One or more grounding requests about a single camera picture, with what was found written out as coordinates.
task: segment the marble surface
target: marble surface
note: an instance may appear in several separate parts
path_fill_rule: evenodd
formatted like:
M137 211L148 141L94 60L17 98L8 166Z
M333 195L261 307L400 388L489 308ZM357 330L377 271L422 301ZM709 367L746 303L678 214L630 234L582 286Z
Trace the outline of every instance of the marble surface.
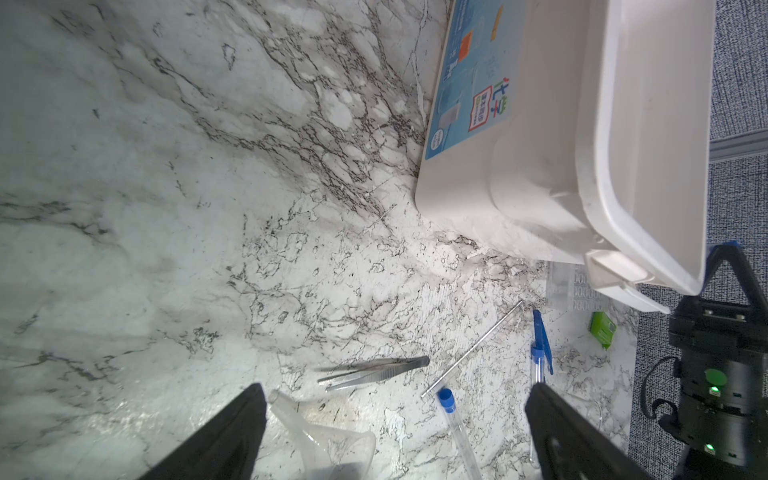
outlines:
M531 308L555 388L627 446L637 317L608 352L546 265L413 203L443 0L3 2L0 471L136 478L252 382L371 430L372 478L463 478L419 394L450 379L486 478L527 463ZM322 369L430 355L326 394ZM255 478L300 478L270 415Z

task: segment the gray carpet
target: gray carpet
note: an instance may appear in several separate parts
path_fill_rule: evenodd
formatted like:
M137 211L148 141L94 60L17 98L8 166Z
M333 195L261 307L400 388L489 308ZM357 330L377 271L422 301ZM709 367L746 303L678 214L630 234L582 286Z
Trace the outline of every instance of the gray carpet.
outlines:
M710 138L715 140L768 127L768 2L719 0ZM768 155L710 165L707 242L738 240L768 291ZM644 286L644 293L674 308L680 296L670 289ZM736 278L723 268L704 292L715 300L745 303ZM673 440L640 411L639 394L645 374L660 358L678 354L667 342L665 315L641 316L637 334L634 398L629 456L657 478L672 478L683 444ZM671 366L660 367L649 381L649 398L677 402L679 384ZM768 382L763 394L768 396Z

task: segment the plastic funnel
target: plastic funnel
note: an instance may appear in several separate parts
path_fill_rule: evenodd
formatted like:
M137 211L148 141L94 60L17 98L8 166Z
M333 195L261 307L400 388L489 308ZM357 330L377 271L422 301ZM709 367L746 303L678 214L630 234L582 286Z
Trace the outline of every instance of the plastic funnel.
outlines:
M351 432L308 423L291 405L293 400L273 390L267 401L296 441L307 480L362 480L376 451L373 432Z

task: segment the blue label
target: blue label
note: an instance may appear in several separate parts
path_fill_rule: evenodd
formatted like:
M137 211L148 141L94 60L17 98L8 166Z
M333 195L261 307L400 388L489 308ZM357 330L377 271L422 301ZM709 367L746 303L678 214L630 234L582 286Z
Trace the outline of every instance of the blue label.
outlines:
M525 3L455 0L425 158L509 118Z

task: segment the orange square on label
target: orange square on label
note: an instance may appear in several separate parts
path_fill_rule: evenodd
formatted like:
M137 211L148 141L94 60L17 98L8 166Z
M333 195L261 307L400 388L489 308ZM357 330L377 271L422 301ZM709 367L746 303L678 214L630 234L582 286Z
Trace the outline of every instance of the orange square on label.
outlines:
M472 31L462 38L462 46L458 50L458 61L464 60L469 55L469 48L472 46Z

